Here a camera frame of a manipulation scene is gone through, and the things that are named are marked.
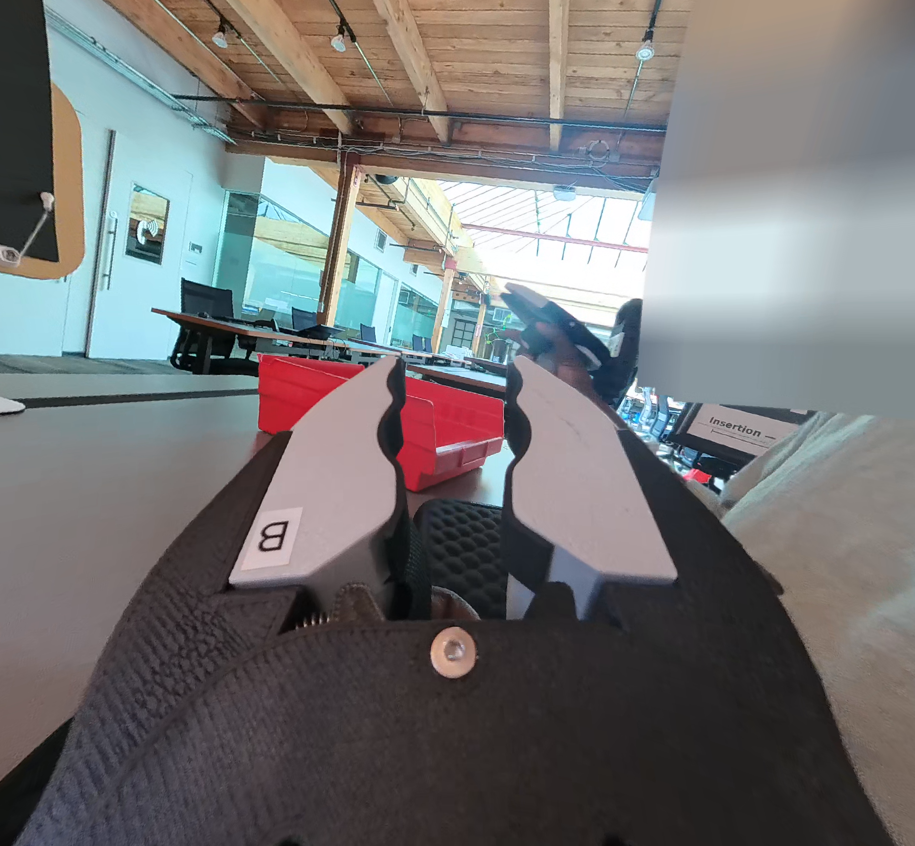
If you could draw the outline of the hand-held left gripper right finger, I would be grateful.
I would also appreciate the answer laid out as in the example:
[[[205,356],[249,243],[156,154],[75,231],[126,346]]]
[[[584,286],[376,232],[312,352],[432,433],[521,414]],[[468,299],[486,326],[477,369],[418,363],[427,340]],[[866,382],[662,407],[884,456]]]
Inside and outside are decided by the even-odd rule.
[[[668,586],[678,573],[612,419],[532,360],[509,367],[501,560],[506,616],[521,619],[547,584],[576,614],[609,583]]]

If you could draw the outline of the person's light grey shirt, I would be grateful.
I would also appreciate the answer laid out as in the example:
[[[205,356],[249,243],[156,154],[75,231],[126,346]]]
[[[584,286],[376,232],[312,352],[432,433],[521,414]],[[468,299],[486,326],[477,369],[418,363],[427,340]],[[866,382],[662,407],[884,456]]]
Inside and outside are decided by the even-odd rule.
[[[727,530],[783,587],[869,797],[913,844],[913,421],[818,413],[720,500]]]

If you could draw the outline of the wooden support column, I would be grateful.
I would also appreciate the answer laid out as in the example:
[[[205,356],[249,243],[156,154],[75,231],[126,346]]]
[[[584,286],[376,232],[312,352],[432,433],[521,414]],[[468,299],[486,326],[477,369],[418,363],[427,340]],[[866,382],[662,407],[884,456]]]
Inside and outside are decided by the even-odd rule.
[[[351,152],[344,154],[339,165],[335,211],[318,298],[317,322],[324,326],[334,326],[336,322],[349,235],[363,176],[360,156]]]

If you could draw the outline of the black office chair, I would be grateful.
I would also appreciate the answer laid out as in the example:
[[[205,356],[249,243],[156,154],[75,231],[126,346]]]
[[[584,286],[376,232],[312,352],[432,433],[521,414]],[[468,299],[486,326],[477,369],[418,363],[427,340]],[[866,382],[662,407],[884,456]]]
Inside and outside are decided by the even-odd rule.
[[[182,314],[233,323],[232,291],[181,278],[180,311]],[[193,364],[190,362],[190,357],[194,357],[198,353],[198,344],[201,340],[202,338],[197,333],[191,332],[187,326],[179,326],[176,344],[169,359],[173,368],[192,370]],[[211,359],[228,360],[233,354],[234,346],[234,334],[223,332],[214,334]]]

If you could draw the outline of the person's right hand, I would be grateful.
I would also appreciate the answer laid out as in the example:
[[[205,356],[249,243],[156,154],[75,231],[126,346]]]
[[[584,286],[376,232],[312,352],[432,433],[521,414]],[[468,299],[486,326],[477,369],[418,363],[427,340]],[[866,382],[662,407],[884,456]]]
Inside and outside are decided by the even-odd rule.
[[[533,360],[542,369],[553,373],[563,383],[575,388],[591,402],[606,407],[600,395],[595,391],[592,377],[587,370],[587,361],[568,339],[564,331],[548,323],[538,323],[538,333],[550,345],[550,349],[541,355],[534,355],[522,333],[517,330],[506,330],[504,337],[518,343],[520,355]]]

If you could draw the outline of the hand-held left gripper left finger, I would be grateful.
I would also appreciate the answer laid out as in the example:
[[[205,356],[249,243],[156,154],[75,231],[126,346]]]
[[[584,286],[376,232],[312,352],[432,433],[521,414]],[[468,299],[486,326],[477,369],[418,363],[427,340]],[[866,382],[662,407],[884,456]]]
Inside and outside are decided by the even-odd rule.
[[[406,510],[397,454],[406,401],[388,357],[332,390],[292,429],[229,576],[232,589],[304,588],[329,613],[347,584],[395,601],[390,546]]]

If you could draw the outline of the long wooden desk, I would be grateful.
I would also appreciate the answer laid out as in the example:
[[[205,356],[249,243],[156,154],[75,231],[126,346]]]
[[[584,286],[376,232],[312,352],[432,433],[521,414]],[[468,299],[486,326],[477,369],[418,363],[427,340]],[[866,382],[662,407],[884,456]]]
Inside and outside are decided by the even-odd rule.
[[[178,326],[169,361],[174,369],[194,375],[255,375],[261,360],[269,357],[371,365],[396,355],[341,339],[288,335],[155,307],[152,313]]]

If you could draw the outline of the monitor with white screen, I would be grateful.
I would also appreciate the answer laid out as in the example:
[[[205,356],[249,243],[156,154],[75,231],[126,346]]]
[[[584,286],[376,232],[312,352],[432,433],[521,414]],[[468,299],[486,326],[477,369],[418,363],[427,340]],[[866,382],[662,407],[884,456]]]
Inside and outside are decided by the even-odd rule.
[[[662,442],[742,467],[792,436],[814,411],[689,403]]]

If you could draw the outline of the black ceiling pipe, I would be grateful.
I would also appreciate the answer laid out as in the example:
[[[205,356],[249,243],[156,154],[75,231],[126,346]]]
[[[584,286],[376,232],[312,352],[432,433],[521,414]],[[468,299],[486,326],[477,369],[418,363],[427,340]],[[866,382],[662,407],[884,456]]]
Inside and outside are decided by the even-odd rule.
[[[211,102],[230,104],[237,107],[257,107],[281,111],[315,111],[322,112],[329,116],[332,112],[341,112],[347,116],[372,116],[383,117],[392,116],[402,119],[424,119],[424,120],[449,120],[449,121],[473,121],[486,122],[492,124],[509,125],[509,126],[560,126],[564,128],[574,128],[582,130],[600,130],[600,131],[621,131],[621,132],[639,132],[646,134],[666,134],[668,126],[660,123],[646,122],[627,122],[627,121],[594,121],[585,119],[570,118],[553,118],[543,116],[521,116],[510,115],[505,113],[489,113],[479,111],[452,111],[452,110],[431,110],[431,109],[403,109],[397,107],[357,107],[343,104],[317,103],[313,101],[281,101],[261,99],[257,97],[223,97],[223,96],[202,96],[194,94],[166,93],[166,96],[173,101],[183,102]]]

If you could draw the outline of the black wall panel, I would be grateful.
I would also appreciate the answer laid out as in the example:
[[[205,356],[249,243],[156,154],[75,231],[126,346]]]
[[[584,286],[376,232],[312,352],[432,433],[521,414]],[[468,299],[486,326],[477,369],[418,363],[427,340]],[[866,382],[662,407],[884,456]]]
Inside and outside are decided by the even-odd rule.
[[[43,0],[1,0],[1,265],[55,263],[51,71]]]

